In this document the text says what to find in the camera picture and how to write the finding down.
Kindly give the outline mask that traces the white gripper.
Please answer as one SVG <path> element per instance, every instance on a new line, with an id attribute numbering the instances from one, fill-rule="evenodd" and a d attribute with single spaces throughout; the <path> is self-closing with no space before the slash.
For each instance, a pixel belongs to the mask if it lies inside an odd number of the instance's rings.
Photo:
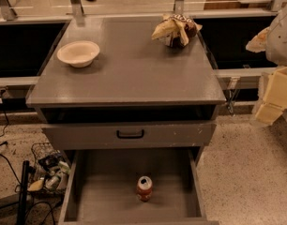
<path id="1" fill-rule="evenodd" d="M 268 75 L 255 119 L 266 125 L 272 125 L 287 109 L 287 5 L 270 24 L 260 31 L 246 45 L 252 53 L 264 52 L 266 59 L 278 66 Z"/>

